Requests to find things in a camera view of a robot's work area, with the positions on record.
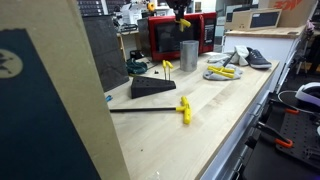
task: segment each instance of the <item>shoe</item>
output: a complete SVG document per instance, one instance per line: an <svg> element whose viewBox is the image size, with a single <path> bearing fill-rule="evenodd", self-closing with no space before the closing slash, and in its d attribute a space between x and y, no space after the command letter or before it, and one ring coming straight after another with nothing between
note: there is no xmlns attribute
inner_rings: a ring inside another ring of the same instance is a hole
<svg viewBox="0 0 320 180"><path fill-rule="evenodd" d="M247 47L247 49L249 51L249 56L246 60L251 67L256 69L268 69L272 67L272 64L268 62L258 50L249 47Z"/></svg>

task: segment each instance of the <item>cardboard box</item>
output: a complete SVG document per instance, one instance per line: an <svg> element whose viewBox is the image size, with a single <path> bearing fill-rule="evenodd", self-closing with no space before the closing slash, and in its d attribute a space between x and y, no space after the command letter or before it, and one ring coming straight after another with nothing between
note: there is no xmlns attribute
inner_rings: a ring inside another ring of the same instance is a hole
<svg viewBox="0 0 320 180"><path fill-rule="evenodd" d="M237 11L227 14L224 25L229 30L261 30L276 28L281 15L281 9L255 9L248 11Z"/></svg>
<svg viewBox="0 0 320 180"><path fill-rule="evenodd" d="M259 8L282 9L278 27L299 27L312 16L317 0L263 0Z"/></svg>

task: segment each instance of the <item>yellow object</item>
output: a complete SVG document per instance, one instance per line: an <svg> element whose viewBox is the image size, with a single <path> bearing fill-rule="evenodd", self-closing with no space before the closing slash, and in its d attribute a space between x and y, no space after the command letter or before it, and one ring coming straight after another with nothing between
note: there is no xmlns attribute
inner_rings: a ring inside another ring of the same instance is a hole
<svg viewBox="0 0 320 180"><path fill-rule="evenodd" d="M176 107L176 111L183 112L183 123L190 124L191 122L191 108L189 102L185 96L181 97L182 106Z"/></svg>
<svg viewBox="0 0 320 180"><path fill-rule="evenodd" d="M208 70L215 69L217 71L227 72L227 73L234 73L234 69L224 68L224 67L215 67L215 66L208 66Z"/></svg>
<svg viewBox="0 0 320 180"><path fill-rule="evenodd" d="M171 62L166 61L166 63L167 63L167 65L169 66L169 68L170 68L170 69L172 69L172 68L173 68L173 66L172 66Z"/></svg>
<svg viewBox="0 0 320 180"><path fill-rule="evenodd" d="M190 27L191 23L185 19L180 19L180 21L176 21L180 24L180 31L183 32L185 27Z"/></svg>
<svg viewBox="0 0 320 180"><path fill-rule="evenodd" d="M214 68L211 68L211 69L208 68L208 70L212 71L213 73L216 73L216 74L219 74L219 75L231 78L231 79L234 78L234 74L233 73L224 72L224 68L222 68L221 70L216 70Z"/></svg>
<svg viewBox="0 0 320 180"><path fill-rule="evenodd" d="M163 70L164 70L164 79L165 80L167 80L167 71L166 71L167 65L169 66L169 81L170 81L170 69L173 68L173 65L169 61L162 60L162 67L163 67Z"/></svg>
<svg viewBox="0 0 320 180"><path fill-rule="evenodd" d="M167 80L167 71L166 71L167 63L166 63L166 60L162 60L162 67L163 67L163 70L164 70L164 80Z"/></svg>
<svg viewBox="0 0 320 180"><path fill-rule="evenodd" d="M154 4L153 3L148 3L147 8L148 8L149 11L154 11Z"/></svg>

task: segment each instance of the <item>tool holder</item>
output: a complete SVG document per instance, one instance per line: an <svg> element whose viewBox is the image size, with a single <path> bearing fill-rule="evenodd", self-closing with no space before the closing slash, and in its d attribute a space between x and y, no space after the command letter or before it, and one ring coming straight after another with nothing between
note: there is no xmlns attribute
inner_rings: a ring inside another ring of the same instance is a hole
<svg viewBox="0 0 320 180"><path fill-rule="evenodd" d="M290 138L294 144L290 149L276 145L276 149L320 172L320 136L317 127L307 113L285 113L280 134Z"/></svg>

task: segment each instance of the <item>metal cylinder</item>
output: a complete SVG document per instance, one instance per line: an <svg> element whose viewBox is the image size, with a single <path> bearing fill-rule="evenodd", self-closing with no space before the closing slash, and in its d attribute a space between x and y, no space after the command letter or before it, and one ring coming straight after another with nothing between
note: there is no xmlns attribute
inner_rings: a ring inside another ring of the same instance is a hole
<svg viewBox="0 0 320 180"><path fill-rule="evenodd" d="M180 69L192 72L197 69L199 41L180 42Z"/></svg>

